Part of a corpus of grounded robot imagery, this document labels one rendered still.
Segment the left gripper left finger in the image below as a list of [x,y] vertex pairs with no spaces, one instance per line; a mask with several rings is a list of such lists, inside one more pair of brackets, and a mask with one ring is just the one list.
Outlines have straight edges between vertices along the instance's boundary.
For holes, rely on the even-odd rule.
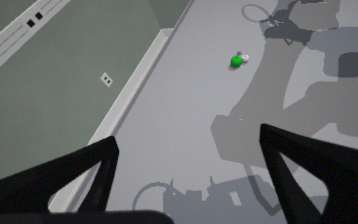
[[50,197],[101,161],[77,212],[105,211],[119,148],[114,136],[0,179],[0,214],[46,213]]

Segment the grey table edge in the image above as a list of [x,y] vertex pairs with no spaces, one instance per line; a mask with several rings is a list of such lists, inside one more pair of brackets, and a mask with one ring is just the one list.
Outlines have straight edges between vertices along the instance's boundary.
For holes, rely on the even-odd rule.
[[[143,80],[141,81],[140,85],[138,86],[133,97],[131,98],[130,102],[128,103],[127,107],[125,108],[124,112],[122,113],[121,117],[119,118],[118,122],[116,123],[115,127],[113,128],[113,130],[109,136],[114,136],[114,137],[116,136],[116,134],[119,131],[121,125],[123,124],[125,118],[127,117],[128,113],[130,112],[132,106],[134,105],[135,101],[137,100],[139,94],[141,93],[142,89],[144,88],[146,82],[148,81],[149,77],[151,76],[153,70],[155,69],[156,65],[158,64],[160,58],[162,57],[163,53],[165,52],[167,46],[169,45],[170,41],[172,40],[173,36],[175,35],[177,29],[179,28],[180,24],[182,23],[184,17],[186,16],[187,12],[189,11],[189,9],[192,6],[194,1],[195,0],[190,0],[189,4],[185,8],[184,12],[182,13],[181,17],[179,18],[178,22],[176,23],[175,27],[173,28],[172,32],[170,33],[169,37],[167,38],[166,42],[164,43],[164,45],[161,48],[160,52],[158,53],[157,57],[153,61],[152,65],[150,66],[149,70],[147,71],[146,75],[144,76]],[[88,170],[86,176],[84,177],[83,181],[81,182],[80,186],[78,187],[77,191],[75,192],[73,198],[71,199],[70,203],[68,204],[68,206],[64,212],[72,212],[72,210],[74,209],[80,196],[82,195],[84,189],[86,188],[88,182],[90,181],[95,170],[97,169],[99,163],[97,163],[96,165],[94,165],[94,167],[92,167],[90,170]]]

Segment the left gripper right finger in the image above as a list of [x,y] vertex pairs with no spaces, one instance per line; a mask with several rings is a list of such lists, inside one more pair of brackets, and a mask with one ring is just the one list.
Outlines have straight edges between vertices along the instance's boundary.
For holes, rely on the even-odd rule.
[[[358,224],[358,149],[266,123],[260,125],[259,143],[287,224]],[[281,153],[325,184],[328,199],[322,214]]]

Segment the green ball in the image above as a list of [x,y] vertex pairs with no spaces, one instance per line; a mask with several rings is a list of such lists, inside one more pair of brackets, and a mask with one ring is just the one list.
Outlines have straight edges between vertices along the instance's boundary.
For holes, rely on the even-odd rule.
[[231,59],[231,65],[234,66],[234,67],[238,67],[240,66],[242,63],[242,59],[240,56],[234,56],[232,57]]

